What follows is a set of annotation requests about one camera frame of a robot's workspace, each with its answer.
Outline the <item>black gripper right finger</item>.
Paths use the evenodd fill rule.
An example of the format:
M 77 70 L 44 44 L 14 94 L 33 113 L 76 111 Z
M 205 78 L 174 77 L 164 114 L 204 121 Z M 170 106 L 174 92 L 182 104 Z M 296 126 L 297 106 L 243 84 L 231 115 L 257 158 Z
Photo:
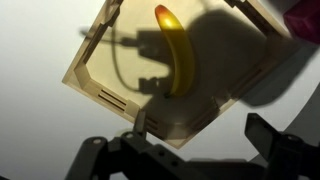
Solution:
M 249 113 L 245 136 L 268 162 L 263 180 L 320 180 L 320 147 L 281 133 L 257 113 Z

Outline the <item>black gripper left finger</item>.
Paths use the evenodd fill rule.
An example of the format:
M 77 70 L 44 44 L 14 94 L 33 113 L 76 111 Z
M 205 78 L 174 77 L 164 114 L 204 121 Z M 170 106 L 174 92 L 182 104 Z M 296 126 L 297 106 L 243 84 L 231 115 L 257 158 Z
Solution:
M 130 180 L 184 180 L 183 165 L 168 149 L 146 140 L 146 112 L 140 110 L 133 129 L 120 137 L 86 139 L 65 180 L 109 180 L 118 172 Z

